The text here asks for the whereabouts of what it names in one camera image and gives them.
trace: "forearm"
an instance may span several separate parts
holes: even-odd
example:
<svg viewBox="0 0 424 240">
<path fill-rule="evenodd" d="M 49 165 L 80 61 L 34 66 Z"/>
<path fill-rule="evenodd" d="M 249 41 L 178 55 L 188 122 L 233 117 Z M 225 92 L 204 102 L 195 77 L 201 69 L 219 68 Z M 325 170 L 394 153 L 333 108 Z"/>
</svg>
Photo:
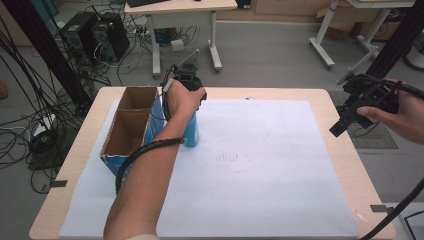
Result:
<svg viewBox="0 0 424 240">
<path fill-rule="evenodd" d="M 189 119 L 188 115 L 173 116 L 155 141 L 182 137 Z M 105 239 L 156 234 L 178 148 L 151 150 L 135 161 L 109 213 Z"/>
</svg>

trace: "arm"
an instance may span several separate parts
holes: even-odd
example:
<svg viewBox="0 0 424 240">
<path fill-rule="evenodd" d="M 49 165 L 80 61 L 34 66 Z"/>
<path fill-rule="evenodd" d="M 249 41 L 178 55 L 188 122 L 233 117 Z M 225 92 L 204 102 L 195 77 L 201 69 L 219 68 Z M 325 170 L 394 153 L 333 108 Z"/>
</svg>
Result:
<svg viewBox="0 0 424 240">
<path fill-rule="evenodd" d="M 403 91 L 398 91 L 398 100 L 397 114 L 374 107 L 360 107 L 357 113 L 382 122 L 411 142 L 424 144 L 424 100 Z"/>
<path fill-rule="evenodd" d="M 189 92 L 179 81 L 168 91 L 168 106 L 172 118 L 154 139 L 183 136 L 184 129 L 199 107 L 205 89 Z M 140 234 L 156 235 L 156 224 L 165 201 L 178 145 L 162 147 L 141 155 L 113 203 L 104 239 L 127 239 Z"/>
</svg>

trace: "computer tower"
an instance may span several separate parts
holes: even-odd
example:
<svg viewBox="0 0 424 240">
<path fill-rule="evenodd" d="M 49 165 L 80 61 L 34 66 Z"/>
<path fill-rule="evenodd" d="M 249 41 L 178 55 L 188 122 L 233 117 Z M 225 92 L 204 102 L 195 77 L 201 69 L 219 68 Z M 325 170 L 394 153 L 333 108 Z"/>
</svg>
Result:
<svg viewBox="0 0 424 240">
<path fill-rule="evenodd" d="M 65 37 L 65 41 L 74 49 L 84 49 L 88 51 L 87 53 L 94 52 L 96 41 L 91 28 L 97 20 L 94 12 L 78 12 L 61 29 L 61 33 Z"/>
<path fill-rule="evenodd" d="M 99 58 L 103 61 L 120 61 L 130 45 L 121 16 L 117 13 L 102 14 L 92 32 L 96 42 L 100 43 Z"/>
</svg>

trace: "power strip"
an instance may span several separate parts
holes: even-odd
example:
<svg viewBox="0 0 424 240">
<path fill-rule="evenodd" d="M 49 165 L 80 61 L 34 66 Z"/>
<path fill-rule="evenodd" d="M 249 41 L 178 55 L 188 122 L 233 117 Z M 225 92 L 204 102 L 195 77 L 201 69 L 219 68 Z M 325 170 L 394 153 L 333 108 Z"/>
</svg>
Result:
<svg viewBox="0 0 424 240">
<path fill-rule="evenodd" d="M 38 134 L 50 129 L 55 120 L 56 116 L 54 114 L 51 114 L 50 116 L 45 116 L 43 117 L 43 120 L 40 121 L 40 124 L 38 125 L 37 129 L 35 129 L 34 132 L 34 137 L 37 136 Z"/>
</svg>

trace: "sleeve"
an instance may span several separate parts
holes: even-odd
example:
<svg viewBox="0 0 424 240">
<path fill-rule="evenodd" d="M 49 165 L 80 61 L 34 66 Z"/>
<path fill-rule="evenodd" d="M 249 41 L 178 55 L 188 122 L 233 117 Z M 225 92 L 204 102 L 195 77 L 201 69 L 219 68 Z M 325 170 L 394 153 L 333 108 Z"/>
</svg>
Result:
<svg viewBox="0 0 424 240">
<path fill-rule="evenodd" d="M 127 240 L 159 240 L 159 238 L 152 234 L 142 234 L 128 238 Z"/>
</svg>

